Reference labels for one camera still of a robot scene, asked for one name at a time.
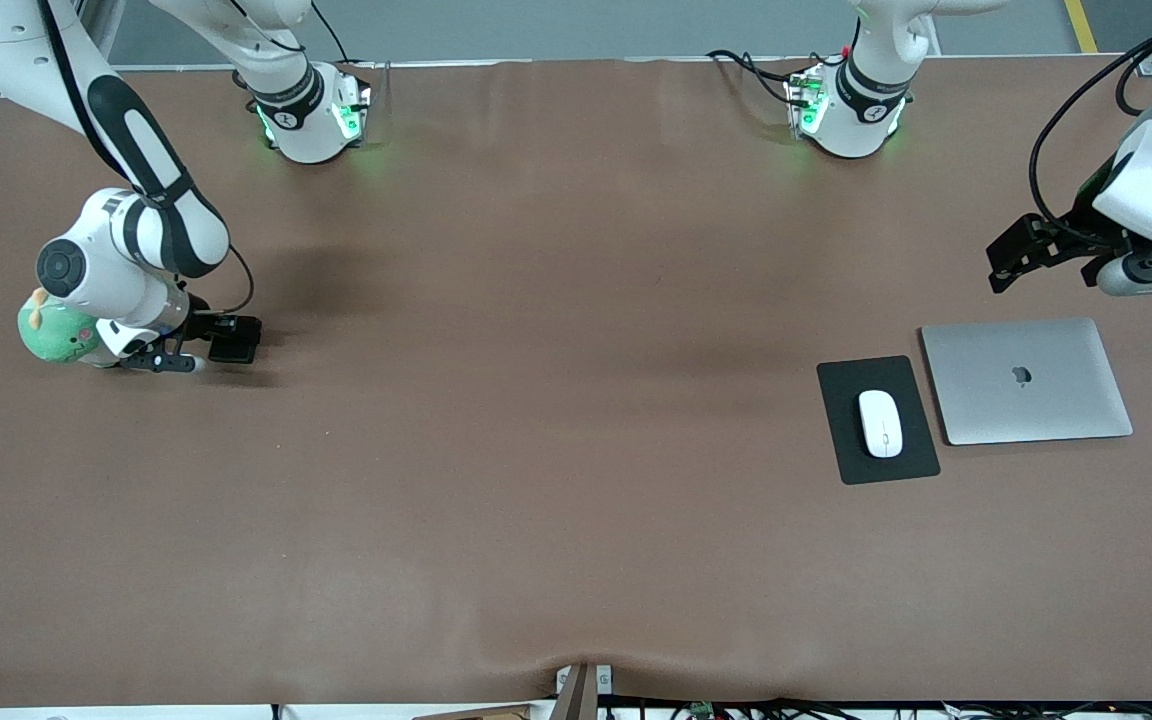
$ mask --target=black cable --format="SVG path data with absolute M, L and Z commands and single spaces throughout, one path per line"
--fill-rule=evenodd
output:
M 838 708 L 835 706 L 829 705 L 827 702 L 810 702 L 810 703 L 806 703 L 806 705 L 809 705 L 810 707 L 812 707 L 814 710 L 819 710 L 820 712 L 827 712 L 827 714 L 829 714 L 829 715 L 842 717 L 842 719 L 844 719 L 844 720 L 859 720 L 858 717 L 851 715 L 851 714 L 847 714 L 847 712 L 844 712 L 844 711 L 842 711 L 842 710 L 840 710 L 840 708 Z
M 1139 714 L 1146 717 L 1152 717 L 1152 708 L 1143 705 L 1137 705 L 1137 703 L 1134 702 L 1116 702 L 1115 705 L 1123 707 L 1126 710 L 1132 710 L 1135 712 L 1139 712 Z
M 707 56 L 715 60 L 719 58 L 730 58 L 736 61 L 736 65 L 740 65 L 741 69 L 746 70 L 746 73 L 752 73 L 755 77 L 758 78 L 759 85 L 763 85 L 763 90 L 767 91 L 767 94 L 775 97 L 786 105 L 795 106 L 795 108 L 805 108 L 808 106 L 808 104 L 803 100 L 788 99 L 788 97 L 780 94 L 775 88 L 768 85 L 768 79 L 774 82 L 786 82 L 786 79 L 790 76 L 787 76 L 787 74 L 786 76 L 781 76 L 781 74 L 775 74 L 759 68 L 758 65 L 755 63 L 753 56 L 750 56 L 749 53 L 737 56 L 735 53 L 732 53 L 730 50 L 714 50 L 712 53 L 707 53 Z
M 234 253 L 234 258 L 238 258 L 238 264 L 243 266 L 243 272 L 247 273 L 247 297 L 243 298 L 236 306 L 230 306 L 228 310 L 200 310 L 197 314 L 234 314 L 247 306 L 248 302 L 252 301 L 256 296 L 256 278 L 252 275 L 251 265 L 247 264 L 247 258 L 243 258 L 243 253 L 238 251 L 238 247 L 234 245 L 233 242 L 229 243 L 229 251 Z
M 274 44 L 276 47 L 282 47 L 282 50 L 287 50 L 288 53 L 305 53 L 305 46 L 303 45 L 301 45 L 300 47 L 288 47 L 287 45 L 283 45 L 281 41 L 274 40 L 274 37 L 270 36 L 270 31 L 266 31 L 265 28 L 262 28 L 260 24 L 256 23 L 256 20 L 251 18 L 251 15 L 247 14 L 247 10 L 243 9 L 243 6 L 238 5 L 238 0 L 229 0 L 229 5 L 233 5 L 234 9 L 238 10 L 238 14 L 241 14 L 242 17 L 247 18 L 247 22 L 250 23 L 252 28 L 259 29 L 260 33 L 265 36 L 265 40 L 271 41 L 271 44 Z
M 65 94 L 69 96 L 70 108 L 74 109 L 74 115 L 78 118 L 78 124 L 83 128 L 83 135 L 88 137 L 92 150 L 109 166 L 109 169 L 135 187 L 136 183 L 127 176 L 127 173 L 123 173 L 122 165 L 119 165 L 118 160 L 114 160 L 114 156 L 109 153 L 108 147 L 105 147 L 105 142 L 96 132 L 91 114 L 88 114 L 88 106 L 83 104 L 83 97 L 78 92 L 78 82 L 74 78 L 74 68 L 69 65 L 69 53 L 65 50 L 65 38 L 60 36 L 60 26 L 56 26 L 55 15 L 51 14 L 51 5 L 47 3 L 47 0 L 37 0 L 37 3 L 38 15 L 41 15 L 41 26 L 47 31 L 47 45 L 51 46 L 51 54 L 55 56 L 56 69 L 60 71 L 61 85 L 65 85 Z
M 819 703 L 796 702 L 796 700 L 787 700 L 787 698 L 776 698 L 776 700 L 773 700 L 771 705 L 772 710 L 776 712 L 776 717 L 781 717 L 781 719 L 783 720 L 794 720 L 795 717 L 803 717 L 803 715 L 812 717 L 813 720 L 828 720 L 827 717 L 820 715 L 820 712 L 817 710 L 817 707 L 819 707 Z M 785 712 L 786 708 L 794 711 L 794 715 L 787 715 Z M 849 719 L 855 720 L 850 715 L 846 717 L 849 717 Z
M 1046 711 L 1030 705 L 1021 705 L 1016 710 L 992 707 L 988 705 L 960 705 L 958 710 L 973 712 L 973 715 L 962 715 L 960 720 L 1066 720 L 1067 717 L 1083 712 L 1096 706 L 1093 702 L 1084 702 L 1083 705 L 1062 711 Z
M 346 53 L 344 45 L 340 44 L 340 36 L 335 33 L 335 29 L 332 26 L 332 23 L 323 16 L 323 10 L 319 10 L 319 5 L 316 3 L 314 0 L 310 0 L 310 8 L 314 8 L 314 15 L 319 17 L 319 22 L 323 23 L 323 26 L 328 28 L 328 33 L 332 35 L 332 40 L 338 45 L 338 50 L 340 51 L 340 61 L 342 61 L 342 63 L 351 63 L 353 60 L 349 59 L 349 54 Z
M 1128 88 L 1128 81 L 1132 78 L 1135 69 L 1139 68 L 1140 63 L 1144 63 L 1144 61 L 1146 61 L 1151 56 L 1152 56 L 1152 46 L 1144 50 L 1143 53 L 1140 53 L 1131 65 L 1123 68 L 1123 74 L 1120 74 L 1119 82 L 1114 86 L 1114 101 L 1119 106 L 1119 109 L 1122 109 L 1126 114 L 1132 115 L 1132 118 L 1137 118 L 1137 115 L 1143 113 L 1144 109 L 1135 108 L 1128 101 L 1128 99 L 1126 99 L 1126 88 Z
M 1094 74 L 1091 79 L 1084 82 L 1078 90 L 1075 90 L 1074 94 L 1070 94 L 1069 99 L 1066 99 L 1064 104 L 1061 104 L 1060 109 L 1056 109 L 1056 114 L 1052 115 L 1051 120 L 1047 120 L 1047 124 L 1043 128 L 1043 131 L 1038 132 L 1038 138 L 1034 141 L 1033 150 L 1030 150 L 1029 152 L 1029 192 L 1030 195 L 1033 195 L 1034 205 L 1038 206 L 1039 213 L 1043 213 L 1043 219 L 1046 219 L 1048 223 L 1052 223 L 1053 227 L 1060 232 L 1069 233 L 1071 236 L 1079 238 L 1083 242 L 1087 242 L 1089 245 L 1106 247 L 1106 243 L 1098 237 L 1089 236 L 1086 233 L 1076 232 L 1074 228 L 1069 227 L 1068 223 L 1062 222 L 1062 220 L 1056 218 L 1056 215 L 1052 213 L 1052 210 L 1048 209 L 1047 202 L 1043 199 L 1043 190 L 1038 187 L 1038 156 L 1039 152 L 1043 151 L 1043 143 L 1047 141 L 1047 136 L 1051 136 L 1052 129 L 1056 128 L 1056 123 L 1060 123 L 1060 120 L 1064 118 L 1066 113 L 1069 113 L 1069 109 L 1073 108 L 1075 103 L 1082 99 L 1084 94 L 1087 94 L 1087 91 L 1092 90 L 1098 82 L 1101 82 L 1106 77 L 1111 76 L 1111 73 L 1114 73 L 1114 70 L 1123 67 L 1126 63 L 1130 63 L 1135 56 L 1140 54 L 1149 46 L 1152 46 L 1152 36 L 1146 40 L 1140 41 L 1140 44 L 1135 46 L 1132 50 L 1127 51 L 1123 55 L 1115 58 L 1112 63 L 1106 65 L 1105 68 Z
M 740 65 L 741 68 L 744 68 L 746 73 L 756 73 L 759 74 L 759 76 L 763 76 L 771 81 L 786 82 L 786 79 L 790 78 L 790 74 L 783 74 L 782 76 L 782 74 L 759 68 L 758 65 L 755 65 L 753 60 L 746 60 L 746 58 L 749 58 L 749 53 L 745 53 L 744 55 L 737 55 L 735 53 L 732 53 L 730 50 L 714 50 L 712 51 L 712 53 L 708 53 L 705 56 L 715 60 L 718 60 L 719 58 L 727 58 L 728 60 L 732 60 L 734 63 Z
M 861 15 L 856 15 L 856 29 L 851 31 L 851 45 L 847 46 L 847 53 L 851 53 L 856 50 L 856 41 L 861 39 Z M 819 53 L 810 53 L 808 58 L 813 59 L 817 63 L 827 65 L 831 68 L 838 68 L 839 65 L 846 63 L 846 58 L 840 58 L 838 60 L 828 60 L 827 58 L 820 56 Z

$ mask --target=gray floor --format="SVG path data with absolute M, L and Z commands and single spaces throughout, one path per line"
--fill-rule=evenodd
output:
M 1121 53 L 1152 35 L 1152 1 L 1083 0 L 1083 8 L 1102 53 Z
M 842 0 L 319 0 L 319 8 L 349 54 L 393 61 L 703 55 L 717 47 L 805 55 L 846 44 L 856 17 Z M 1061 0 L 1011 0 L 1000 12 L 940 18 L 937 26 L 945 53 L 1078 51 Z M 141 1 L 128 1 L 120 28 L 109 54 L 115 65 L 223 61 Z M 314 18 L 297 37 L 316 59 L 338 55 Z

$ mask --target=wire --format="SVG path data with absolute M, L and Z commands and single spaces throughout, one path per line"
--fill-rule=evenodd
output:
M 856 28 L 851 32 L 851 45 L 847 46 L 849 47 L 849 51 L 851 47 L 856 46 L 856 41 L 858 41 L 859 39 L 861 39 L 861 17 L 858 15 L 858 17 L 856 17 Z M 771 70 L 764 70 L 763 68 L 759 68 L 758 65 L 755 63 L 753 56 L 751 56 L 749 53 L 737 55 L 735 53 L 732 53 L 730 50 L 714 50 L 705 54 L 705 56 L 713 60 L 718 60 L 719 58 L 727 58 L 728 60 L 732 60 L 734 63 L 740 65 L 740 67 L 744 69 L 745 73 L 752 73 L 755 77 L 758 78 L 759 85 L 763 85 L 763 90 L 767 91 L 767 94 L 775 97 L 778 100 L 785 103 L 786 105 L 795 106 L 795 108 L 805 108 L 808 106 L 808 104 L 804 103 L 803 100 L 788 99 L 788 97 L 780 94 L 780 92 L 778 92 L 775 88 L 768 85 L 767 81 L 787 82 L 787 79 L 789 79 L 790 76 L 795 73 L 778 74 Z M 820 56 L 817 53 L 812 53 L 808 55 L 808 58 L 817 61 L 817 63 L 827 65 L 831 68 L 836 68 L 839 65 L 843 65 L 847 61 L 846 58 L 840 60 L 828 60 L 826 58 Z
M 198 310 L 196 314 L 234 314 L 242 310 L 243 306 L 247 306 L 248 302 L 251 302 L 252 297 L 256 296 L 256 276 L 252 275 L 251 265 L 247 264 L 247 258 L 243 258 L 243 253 L 238 251 L 238 247 L 234 245 L 233 242 L 229 243 L 229 251 L 234 253 L 234 258 L 238 258 L 238 264 L 243 266 L 243 273 L 247 273 L 247 297 L 228 310 Z
M 1144 109 L 1135 108 L 1128 99 L 1126 99 L 1126 88 L 1128 88 L 1128 81 L 1132 78 L 1135 69 L 1139 68 L 1140 63 L 1144 63 L 1149 56 L 1152 56 L 1152 46 L 1144 50 L 1131 65 L 1123 68 L 1123 74 L 1119 76 L 1119 82 L 1114 86 L 1114 101 L 1119 105 L 1119 109 L 1122 109 L 1126 114 L 1132 115 L 1132 118 L 1137 118 L 1137 115 L 1143 113 Z
M 323 16 L 323 10 L 319 9 L 319 5 L 316 3 L 314 0 L 310 0 L 310 8 L 314 8 L 314 15 L 319 17 L 319 22 L 323 23 L 323 26 L 328 28 L 328 33 L 332 35 L 332 40 L 338 45 L 338 50 L 340 51 L 340 61 L 342 61 L 342 63 L 351 63 L 353 60 L 349 59 L 349 54 L 346 53 L 344 45 L 340 44 L 340 36 L 335 33 L 335 29 L 332 26 L 332 23 Z
M 856 41 L 858 41 L 859 39 L 861 39 L 861 15 L 856 15 L 856 29 L 854 29 L 854 31 L 851 31 L 851 45 L 847 46 L 847 53 L 850 54 L 851 51 L 855 50 Z M 847 61 L 846 56 L 844 58 L 840 58 L 838 60 L 831 60 L 831 59 L 820 56 L 819 53 L 810 53 L 810 54 L 808 54 L 808 58 L 813 59 L 814 61 L 817 61 L 817 63 L 826 65 L 826 67 L 829 67 L 829 68 L 838 68 L 839 65 L 843 65 Z
M 1083 705 L 1061 711 L 1046 711 L 1041 707 L 1020 705 L 1016 710 L 1005 710 L 991 707 L 988 705 L 960 705 L 960 710 L 973 712 L 972 715 L 962 715 L 961 720 L 1066 720 L 1075 712 L 1083 712 L 1096 706 L 1093 702 L 1084 702 Z
M 270 31 L 266 31 L 266 29 L 262 28 L 260 24 L 256 22 L 256 20 L 252 20 L 251 15 L 247 14 L 247 10 L 243 9 L 243 6 L 238 5 L 238 0 L 229 0 L 229 5 L 233 5 L 234 9 L 238 10 L 238 14 L 241 14 L 242 17 L 247 20 L 247 23 L 251 24 L 252 28 L 256 28 L 257 32 L 260 32 L 262 36 L 265 36 L 265 40 L 271 41 L 271 44 L 274 44 L 276 47 L 282 47 L 282 50 L 287 50 L 288 53 L 305 53 L 305 46 L 303 45 L 301 45 L 300 47 L 291 47 L 283 45 L 281 41 L 274 40 L 274 37 L 270 35 Z
M 1074 237 L 1079 238 L 1083 242 L 1087 242 L 1089 245 L 1107 247 L 1100 238 L 1089 236 L 1089 234 L 1083 232 L 1076 232 L 1074 228 L 1069 227 L 1068 223 L 1062 222 L 1062 220 L 1052 213 L 1052 210 L 1047 206 L 1047 202 L 1043 199 L 1043 190 L 1038 185 L 1038 156 L 1043 151 L 1043 143 L 1047 141 L 1047 136 L 1051 136 L 1052 129 L 1056 128 L 1056 123 L 1061 122 L 1061 119 L 1064 118 L 1066 113 L 1069 113 L 1069 109 L 1073 108 L 1075 103 L 1082 99 L 1084 94 L 1087 94 L 1087 91 L 1092 90 L 1097 83 L 1100 83 L 1102 79 L 1111 76 L 1111 73 L 1114 73 L 1114 70 L 1123 67 L 1126 63 L 1130 63 L 1130 61 L 1135 60 L 1135 56 L 1139 55 L 1143 51 L 1146 51 L 1151 46 L 1152 36 L 1146 40 L 1140 41 L 1140 44 L 1135 46 L 1132 50 L 1127 51 L 1123 55 L 1115 58 L 1112 63 L 1106 65 L 1105 68 L 1094 74 L 1091 79 L 1084 82 L 1078 90 L 1074 91 L 1074 94 L 1070 94 L 1068 99 L 1064 100 L 1064 104 L 1061 104 L 1060 109 L 1056 109 L 1056 114 L 1052 115 L 1051 120 L 1047 120 L 1047 124 L 1043 128 L 1043 131 L 1038 132 L 1038 138 L 1034 141 L 1033 150 L 1030 150 L 1029 152 L 1029 192 L 1030 195 L 1033 195 L 1034 205 L 1038 206 L 1039 213 L 1043 213 L 1043 219 L 1046 219 L 1048 223 L 1052 223 L 1053 227 L 1060 232 L 1073 234 Z
M 707 56 L 714 60 L 718 60 L 719 58 L 728 58 L 735 61 L 736 65 L 740 65 L 741 69 L 746 70 L 746 73 L 752 73 L 755 77 L 758 78 L 759 85 L 763 85 L 763 90 L 767 91 L 767 94 L 775 97 L 786 105 L 795 106 L 795 108 L 805 108 L 808 106 L 808 104 L 803 100 L 791 100 L 788 99 L 788 97 L 780 94 L 780 92 L 778 92 L 776 89 L 767 82 L 770 79 L 774 82 L 786 82 L 786 79 L 790 76 L 787 76 L 787 74 L 782 76 L 782 74 L 759 68 L 758 65 L 755 63 L 753 56 L 750 56 L 749 53 L 737 56 L 735 53 L 732 53 L 730 50 L 714 50 L 712 53 L 707 53 Z

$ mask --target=yellow floor line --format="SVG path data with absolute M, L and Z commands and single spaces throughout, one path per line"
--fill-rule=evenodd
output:
M 1092 37 L 1092 26 L 1087 23 L 1087 10 L 1083 9 L 1083 0 L 1064 0 L 1064 12 L 1069 13 L 1069 22 L 1074 23 L 1074 37 L 1078 38 L 1078 50 L 1083 53 L 1100 53 Z

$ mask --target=green led light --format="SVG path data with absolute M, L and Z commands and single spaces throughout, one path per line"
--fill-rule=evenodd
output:
M 256 116 L 260 119 L 262 127 L 265 128 L 265 141 L 274 142 L 274 131 L 270 129 L 270 119 L 265 118 L 265 109 L 260 109 L 260 106 L 256 106 Z
M 358 113 L 356 109 L 349 108 L 348 105 L 333 105 L 333 108 L 338 112 L 338 123 L 340 123 L 340 132 L 351 141 L 355 137 L 361 136 L 362 128 L 358 124 Z
M 824 113 L 829 108 L 829 96 L 826 92 L 820 92 L 814 97 L 812 104 L 808 105 L 803 109 L 803 119 L 801 120 L 801 128 L 804 132 L 814 132 L 820 128 L 820 119 L 824 118 Z

